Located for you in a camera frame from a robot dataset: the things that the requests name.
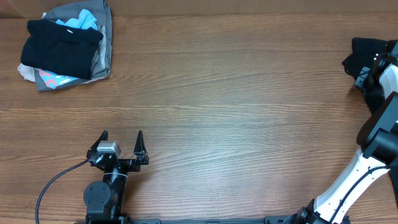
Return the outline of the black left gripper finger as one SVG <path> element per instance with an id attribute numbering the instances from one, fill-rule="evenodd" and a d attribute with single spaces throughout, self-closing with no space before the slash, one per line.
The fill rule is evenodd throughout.
<path id="1" fill-rule="evenodd" d="M 140 130 L 137 139 L 136 139 L 136 144 L 134 146 L 134 155 L 136 156 L 136 164 L 139 165 L 148 165 L 149 164 L 149 155 L 147 153 L 145 144 L 144 144 L 144 136 L 143 132 Z"/>
<path id="2" fill-rule="evenodd" d="M 101 134 L 101 136 L 94 142 L 94 144 L 88 149 L 86 153 L 86 157 L 90 158 L 94 152 L 97 152 L 98 145 L 100 144 L 101 141 L 107 141 L 108 140 L 108 132 L 107 130 L 104 130 Z"/>

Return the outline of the black t-shirt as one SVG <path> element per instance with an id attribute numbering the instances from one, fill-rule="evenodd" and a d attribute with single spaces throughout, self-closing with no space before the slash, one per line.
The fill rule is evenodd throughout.
<path id="1" fill-rule="evenodd" d="M 397 65 L 396 40 L 386 41 L 355 37 L 352 39 L 352 49 L 353 53 L 342 61 L 342 65 L 345 68 L 345 72 L 352 76 L 355 81 L 364 67 L 373 67 L 374 57 L 377 54 L 387 53 L 387 67 L 390 65 Z M 363 93 L 365 102 L 372 113 L 375 113 L 384 102 L 383 98 L 387 96 L 387 94 L 384 93 L 385 90 L 387 90 L 387 88 L 381 86 L 381 89 Z"/>

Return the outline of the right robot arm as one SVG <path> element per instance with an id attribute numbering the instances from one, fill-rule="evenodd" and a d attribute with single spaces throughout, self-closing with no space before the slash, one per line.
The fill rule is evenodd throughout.
<path id="1" fill-rule="evenodd" d="M 358 150 L 306 207 L 290 216 L 265 217 L 265 223 L 349 223 L 346 212 L 380 176 L 389 174 L 397 188 L 397 41 L 355 37 L 342 64 L 372 114 L 357 135 Z"/>

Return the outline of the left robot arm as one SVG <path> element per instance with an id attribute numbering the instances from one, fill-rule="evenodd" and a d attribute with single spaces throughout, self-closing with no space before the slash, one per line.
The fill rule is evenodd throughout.
<path id="1" fill-rule="evenodd" d="M 83 193 L 87 223 L 132 223 L 122 207 L 128 173 L 139 172 L 142 165 L 149 163 L 142 131 L 137 135 L 133 153 L 135 158 L 121 159 L 119 144 L 108 140 L 107 131 L 88 150 L 88 162 L 102 170 L 103 177 L 90 183 Z"/>

